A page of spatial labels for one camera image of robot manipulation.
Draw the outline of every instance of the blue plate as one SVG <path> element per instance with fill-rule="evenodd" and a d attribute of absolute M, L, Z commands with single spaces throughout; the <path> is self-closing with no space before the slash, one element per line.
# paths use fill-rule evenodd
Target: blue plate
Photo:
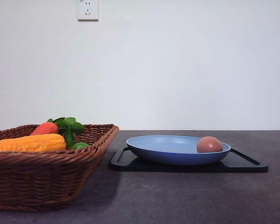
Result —
<path fill-rule="evenodd" d="M 230 151 L 231 147 L 222 143 L 221 152 L 198 153 L 196 146 L 200 139 L 177 135 L 147 135 L 130 138 L 126 144 L 136 156 L 144 160 L 179 166 L 219 162 Z"/>

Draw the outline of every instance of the egg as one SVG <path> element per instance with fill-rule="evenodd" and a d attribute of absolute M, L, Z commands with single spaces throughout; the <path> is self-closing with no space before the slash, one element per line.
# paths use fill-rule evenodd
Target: egg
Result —
<path fill-rule="evenodd" d="M 222 143 L 215 137 L 203 137 L 197 143 L 198 153 L 213 153 L 223 151 Z"/>

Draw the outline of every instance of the yellow corn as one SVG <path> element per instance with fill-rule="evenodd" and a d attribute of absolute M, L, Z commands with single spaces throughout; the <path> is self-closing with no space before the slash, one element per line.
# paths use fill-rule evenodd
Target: yellow corn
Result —
<path fill-rule="evenodd" d="M 0 140 L 0 152 L 40 153 L 65 149 L 66 144 L 64 138 L 59 134 L 40 134 Z"/>

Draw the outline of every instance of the wicker basket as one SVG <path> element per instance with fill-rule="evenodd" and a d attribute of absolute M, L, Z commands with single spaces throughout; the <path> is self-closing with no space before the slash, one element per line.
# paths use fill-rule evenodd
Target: wicker basket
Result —
<path fill-rule="evenodd" d="M 0 140 L 27 136 L 38 125 L 0 131 Z M 44 211 L 68 207 L 101 162 L 119 128 L 84 125 L 76 142 L 90 146 L 46 153 L 0 152 L 0 210 Z"/>

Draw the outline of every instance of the dark gray table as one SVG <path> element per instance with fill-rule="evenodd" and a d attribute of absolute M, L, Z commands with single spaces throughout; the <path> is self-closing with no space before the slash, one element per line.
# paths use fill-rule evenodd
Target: dark gray table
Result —
<path fill-rule="evenodd" d="M 118 172 L 126 139 L 148 134 L 217 137 L 269 164 L 257 174 Z M 280 224 L 280 131 L 120 131 L 67 209 L 0 211 L 0 224 Z"/>

